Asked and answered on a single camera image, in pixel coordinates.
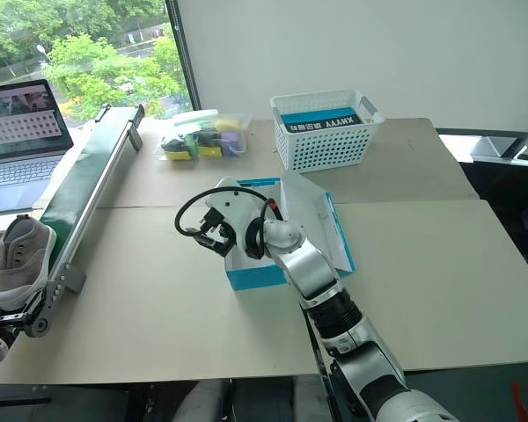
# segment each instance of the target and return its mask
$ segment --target purple object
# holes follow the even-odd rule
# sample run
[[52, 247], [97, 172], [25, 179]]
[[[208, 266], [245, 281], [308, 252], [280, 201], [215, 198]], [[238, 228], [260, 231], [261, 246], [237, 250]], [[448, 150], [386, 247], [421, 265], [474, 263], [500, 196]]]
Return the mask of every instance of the purple object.
[[221, 132], [221, 150], [224, 156], [240, 156], [244, 152], [240, 145], [240, 133]]

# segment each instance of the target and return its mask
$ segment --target white plastic basket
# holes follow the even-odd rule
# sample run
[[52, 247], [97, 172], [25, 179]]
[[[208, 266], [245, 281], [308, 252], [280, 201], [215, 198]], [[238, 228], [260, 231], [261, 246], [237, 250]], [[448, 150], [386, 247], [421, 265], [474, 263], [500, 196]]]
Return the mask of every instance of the white plastic basket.
[[[305, 173], [358, 164], [384, 118], [358, 90], [323, 91], [270, 99], [274, 114], [275, 145], [287, 170]], [[283, 114], [351, 107], [363, 122], [307, 132], [289, 132]]]

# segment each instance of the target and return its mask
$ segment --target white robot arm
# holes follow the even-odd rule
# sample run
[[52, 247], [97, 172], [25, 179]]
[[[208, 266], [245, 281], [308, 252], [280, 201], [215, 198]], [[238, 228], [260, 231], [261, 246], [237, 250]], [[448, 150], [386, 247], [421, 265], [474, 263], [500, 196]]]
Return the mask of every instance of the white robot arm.
[[[202, 197], [207, 197], [209, 211], [201, 228], [181, 228], [181, 216]], [[255, 198], [261, 201], [260, 209]], [[265, 218], [267, 207], [276, 220]], [[283, 269], [320, 341], [334, 358], [332, 370], [346, 381], [351, 408], [359, 407], [377, 422], [457, 421], [426, 394], [407, 388], [399, 363], [352, 301], [328, 258], [302, 228], [282, 220], [274, 200], [225, 178], [216, 188], [188, 201], [178, 212], [175, 226], [222, 256], [236, 244], [247, 256], [260, 259], [266, 255]], [[223, 242], [207, 235], [217, 228]]]

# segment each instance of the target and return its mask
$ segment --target open cardboard box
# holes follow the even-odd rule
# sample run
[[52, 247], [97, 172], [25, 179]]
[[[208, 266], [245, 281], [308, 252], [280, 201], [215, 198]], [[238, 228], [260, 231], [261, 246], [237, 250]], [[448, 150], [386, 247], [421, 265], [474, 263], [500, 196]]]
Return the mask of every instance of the open cardboard box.
[[[340, 276], [356, 270], [329, 192], [294, 171], [286, 171], [282, 178], [238, 182], [274, 198], [284, 220], [303, 226], [309, 240], [330, 258]], [[248, 258], [237, 246], [225, 258], [225, 271], [235, 290], [287, 282], [282, 269], [272, 259]]]

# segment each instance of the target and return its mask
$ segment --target beige tabletop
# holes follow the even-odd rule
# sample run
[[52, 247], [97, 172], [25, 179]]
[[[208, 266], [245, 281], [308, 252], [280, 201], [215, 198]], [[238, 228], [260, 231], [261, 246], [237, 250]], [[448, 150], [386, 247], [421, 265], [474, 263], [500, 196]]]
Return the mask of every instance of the beige tabletop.
[[[344, 283], [403, 368], [528, 361], [528, 267], [487, 202], [337, 209], [357, 267]], [[45, 338], [18, 339], [0, 382], [316, 373], [290, 288], [234, 292], [223, 260], [174, 230], [176, 210], [99, 210], [75, 258], [84, 290]]]
[[[143, 150], [115, 207], [179, 206], [225, 176], [269, 178], [283, 173], [272, 120], [252, 122], [244, 156], [196, 162], [158, 159], [157, 145], [167, 125], [164, 120], [146, 120], [140, 126]], [[389, 119], [359, 165], [304, 175], [331, 192], [336, 203], [479, 198], [427, 119]]]

